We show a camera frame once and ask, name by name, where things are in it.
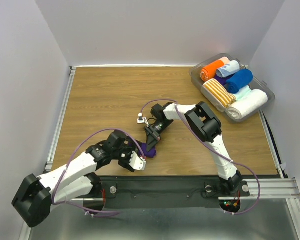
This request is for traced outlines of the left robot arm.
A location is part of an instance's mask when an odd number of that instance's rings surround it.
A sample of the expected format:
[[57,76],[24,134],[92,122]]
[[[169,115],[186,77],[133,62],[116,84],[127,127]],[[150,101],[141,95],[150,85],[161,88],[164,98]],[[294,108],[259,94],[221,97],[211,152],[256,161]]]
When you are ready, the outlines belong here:
[[26,176],[11,204],[28,227],[36,227],[53,207],[84,195],[98,196],[102,184],[95,172],[113,160],[130,172],[146,166],[141,144],[126,132],[114,129],[106,140],[88,147],[78,157],[71,156],[67,164],[56,170]]

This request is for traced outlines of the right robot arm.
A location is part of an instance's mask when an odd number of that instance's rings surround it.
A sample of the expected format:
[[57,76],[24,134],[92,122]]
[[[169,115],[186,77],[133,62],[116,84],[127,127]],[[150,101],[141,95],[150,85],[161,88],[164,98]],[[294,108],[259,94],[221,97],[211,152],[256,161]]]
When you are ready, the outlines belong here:
[[222,123],[210,107],[203,101],[194,105],[181,105],[168,102],[165,105],[156,104],[151,108],[150,114],[155,118],[149,124],[146,117],[140,112],[138,123],[145,123],[146,150],[150,151],[161,140],[161,134],[175,120],[182,121],[191,133],[211,152],[217,167],[220,190],[225,195],[235,193],[243,177],[230,158],[222,136]]

